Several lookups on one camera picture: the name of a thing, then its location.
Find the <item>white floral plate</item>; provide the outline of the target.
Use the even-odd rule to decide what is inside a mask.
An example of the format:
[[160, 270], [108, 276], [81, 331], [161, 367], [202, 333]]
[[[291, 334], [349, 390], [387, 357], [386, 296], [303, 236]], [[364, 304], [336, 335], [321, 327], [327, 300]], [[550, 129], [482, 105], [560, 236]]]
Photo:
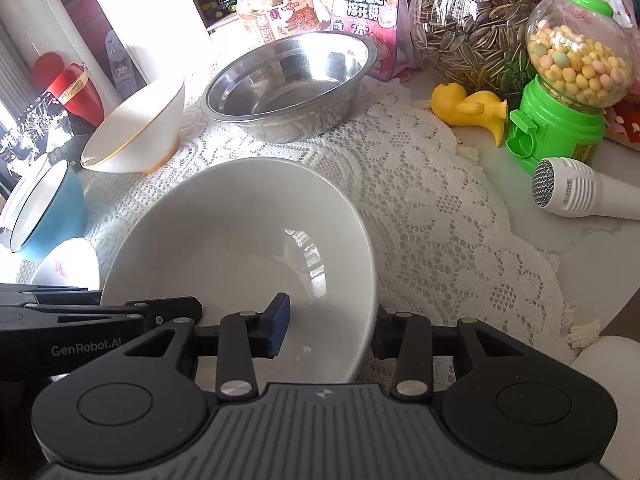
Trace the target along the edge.
[[56, 246], [40, 263], [32, 284], [100, 289], [100, 269], [96, 251], [81, 237]]

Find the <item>plain white ceramic bowl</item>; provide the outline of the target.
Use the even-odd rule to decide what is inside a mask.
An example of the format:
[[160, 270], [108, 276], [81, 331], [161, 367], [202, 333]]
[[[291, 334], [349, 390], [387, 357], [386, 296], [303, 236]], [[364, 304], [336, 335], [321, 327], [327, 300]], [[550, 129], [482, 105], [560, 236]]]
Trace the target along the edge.
[[297, 162], [232, 160], [166, 193], [137, 222], [112, 264], [104, 304], [181, 296], [202, 324], [260, 312], [284, 292], [291, 322], [258, 382], [350, 382], [378, 308], [373, 248], [348, 197]]

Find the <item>blue bowl white inside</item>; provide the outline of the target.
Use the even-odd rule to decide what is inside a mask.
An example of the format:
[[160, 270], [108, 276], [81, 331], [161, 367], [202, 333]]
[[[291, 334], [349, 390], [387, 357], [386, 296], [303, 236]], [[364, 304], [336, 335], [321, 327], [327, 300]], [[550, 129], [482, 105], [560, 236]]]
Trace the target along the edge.
[[25, 260], [41, 261], [59, 244], [83, 237], [87, 223], [80, 179], [67, 160], [60, 160], [38, 178], [18, 207], [9, 250]]

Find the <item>white bowl with gold rim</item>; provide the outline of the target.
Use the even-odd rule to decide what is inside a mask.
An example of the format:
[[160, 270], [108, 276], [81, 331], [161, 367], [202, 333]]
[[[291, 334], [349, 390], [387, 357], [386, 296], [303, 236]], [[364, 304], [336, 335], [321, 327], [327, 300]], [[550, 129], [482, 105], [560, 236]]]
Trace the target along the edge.
[[157, 170], [177, 151], [183, 107], [183, 79], [151, 82], [105, 117], [82, 151], [81, 166], [107, 174]]

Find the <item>stainless steel bowl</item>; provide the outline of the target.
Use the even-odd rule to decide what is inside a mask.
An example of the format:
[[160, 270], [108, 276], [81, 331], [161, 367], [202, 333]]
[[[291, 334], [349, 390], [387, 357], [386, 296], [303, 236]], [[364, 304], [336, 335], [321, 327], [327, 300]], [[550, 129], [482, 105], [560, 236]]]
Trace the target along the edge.
[[216, 122], [287, 144], [325, 133], [356, 106], [378, 49], [366, 36], [305, 32], [264, 44], [223, 68], [201, 97]]

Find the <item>white lace tablecloth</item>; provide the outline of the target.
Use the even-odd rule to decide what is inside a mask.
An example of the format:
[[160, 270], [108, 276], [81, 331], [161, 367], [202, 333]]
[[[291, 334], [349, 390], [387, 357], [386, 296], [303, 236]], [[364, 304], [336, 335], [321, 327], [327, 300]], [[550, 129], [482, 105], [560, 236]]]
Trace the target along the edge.
[[102, 271], [142, 214], [202, 170], [247, 157], [277, 157], [317, 170], [352, 201], [371, 237], [385, 307], [451, 325], [479, 318], [565, 362], [600, 336], [574, 319], [562, 295], [559, 259], [511, 229], [506, 205], [477, 161], [397, 82], [367, 80], [354, 117], [312, 140], [270, 145], [184, 110], [177, 154], [149, 176], [81, 178], [88, 237]]

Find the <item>white toy microphone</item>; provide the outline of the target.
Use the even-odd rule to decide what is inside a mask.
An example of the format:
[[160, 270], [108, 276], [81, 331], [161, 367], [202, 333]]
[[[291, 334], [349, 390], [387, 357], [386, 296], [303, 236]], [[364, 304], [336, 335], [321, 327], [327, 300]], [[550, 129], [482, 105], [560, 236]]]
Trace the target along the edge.
[[533, 174], [532, 193], [540, 209], [564, 218], [640, 219], [638, 186], [594, 171], [577, 159], [541, 159]]

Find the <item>silver foil bag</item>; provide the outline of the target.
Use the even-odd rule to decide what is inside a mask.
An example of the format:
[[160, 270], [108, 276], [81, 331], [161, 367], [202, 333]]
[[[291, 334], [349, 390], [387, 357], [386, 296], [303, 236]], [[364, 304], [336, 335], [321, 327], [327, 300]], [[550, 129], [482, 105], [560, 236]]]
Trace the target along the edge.
[[24, 176], [43, 154], [51, 153], [73, 136], [70, 115], [50, 92], [43, 92], [1, 136], [1, 160], [14, 177]]

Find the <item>yellow duck toy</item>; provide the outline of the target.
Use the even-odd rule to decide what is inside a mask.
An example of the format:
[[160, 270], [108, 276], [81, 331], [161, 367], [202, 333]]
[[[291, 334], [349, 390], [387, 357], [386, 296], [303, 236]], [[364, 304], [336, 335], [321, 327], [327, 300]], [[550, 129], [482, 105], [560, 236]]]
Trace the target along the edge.
[[502, 145], [509, 107], [495, 93], [466, 94], [457, 82], [439, 84], [431, 95], [431, 110], [448, 126], [482, 127], [492, 134], [497, 148]]

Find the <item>sunflower seed jar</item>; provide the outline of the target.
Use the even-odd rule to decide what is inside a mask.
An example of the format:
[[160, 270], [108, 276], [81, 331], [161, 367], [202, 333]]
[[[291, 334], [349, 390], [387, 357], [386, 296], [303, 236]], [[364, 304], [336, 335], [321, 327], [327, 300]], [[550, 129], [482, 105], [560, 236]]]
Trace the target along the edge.
[[527, 21], [542, 0], [410, 0], [416, 62], [469, 93], [517, 101], [535, 75]]

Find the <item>green gumball candy dispenser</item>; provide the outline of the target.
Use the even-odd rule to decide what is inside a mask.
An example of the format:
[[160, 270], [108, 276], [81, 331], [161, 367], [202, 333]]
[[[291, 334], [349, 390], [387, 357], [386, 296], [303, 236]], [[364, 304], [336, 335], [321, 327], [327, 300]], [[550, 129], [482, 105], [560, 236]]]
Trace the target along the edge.
[[544, 0], [526, 28], [535, 77], [510, 111], [506, 148], [532, 174], [546, 157], [588, 164], [605, 134], [605, 110], [634, 81], [634, 52], [604, 0]]

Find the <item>peanut jar red label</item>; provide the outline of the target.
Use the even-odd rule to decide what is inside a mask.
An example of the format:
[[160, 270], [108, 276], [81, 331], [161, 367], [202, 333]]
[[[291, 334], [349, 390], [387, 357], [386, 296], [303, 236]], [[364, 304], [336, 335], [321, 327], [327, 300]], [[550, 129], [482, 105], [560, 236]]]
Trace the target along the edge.
[[236, 0], [236, 13], [255, 46], [328, 27], [316, 0]]

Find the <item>pink marshmallow bag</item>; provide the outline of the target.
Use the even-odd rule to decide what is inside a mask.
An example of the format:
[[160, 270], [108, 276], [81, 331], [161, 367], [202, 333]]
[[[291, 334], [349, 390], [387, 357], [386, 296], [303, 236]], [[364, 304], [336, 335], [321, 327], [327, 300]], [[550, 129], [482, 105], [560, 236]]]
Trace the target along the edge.
[[366, 36], [378, 49], [370, 74], [389, 81], [416, 66], [408, 0], [332, 0], [331, 27]]

